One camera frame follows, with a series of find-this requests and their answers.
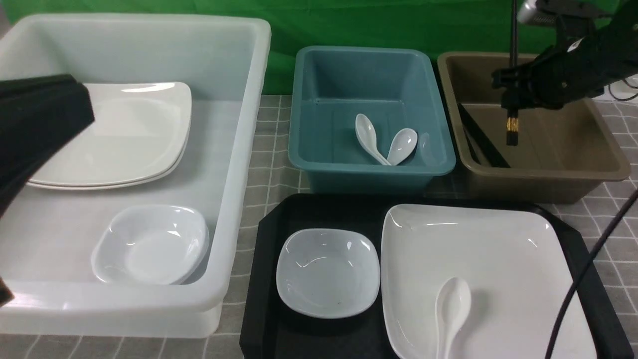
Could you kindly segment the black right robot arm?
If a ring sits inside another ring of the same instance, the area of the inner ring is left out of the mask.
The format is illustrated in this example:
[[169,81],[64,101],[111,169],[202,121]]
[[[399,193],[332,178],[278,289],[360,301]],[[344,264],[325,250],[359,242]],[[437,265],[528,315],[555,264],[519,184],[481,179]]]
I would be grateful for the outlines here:
[[525,0],[519,23],[556,30],[556,43],[529,63],[492,73],[492,86],[504,88],[508,111],[558,110],[599,96],[604,87],[637,72],[638,3],[628,0],[608,13],[582,0]]

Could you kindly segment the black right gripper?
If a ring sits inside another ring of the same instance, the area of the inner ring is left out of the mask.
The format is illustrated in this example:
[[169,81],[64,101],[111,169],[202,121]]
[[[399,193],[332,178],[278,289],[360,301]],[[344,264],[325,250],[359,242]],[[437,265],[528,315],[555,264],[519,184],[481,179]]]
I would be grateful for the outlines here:
[[565,104],[600,96],[615,82],[609,74],[619,59],[619,39],[598,30],[567,47],[548,48],[533,61],[495,70],[494,89],[504,88],[501,106],[509,111],[561,109]]

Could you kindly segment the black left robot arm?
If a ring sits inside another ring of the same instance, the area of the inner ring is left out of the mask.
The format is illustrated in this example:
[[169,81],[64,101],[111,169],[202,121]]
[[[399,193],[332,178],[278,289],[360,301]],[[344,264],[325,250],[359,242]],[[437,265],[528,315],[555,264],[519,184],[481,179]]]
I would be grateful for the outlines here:
[[2,80],[0,212],[47,161],[94,122],[87,87],[70,74]]

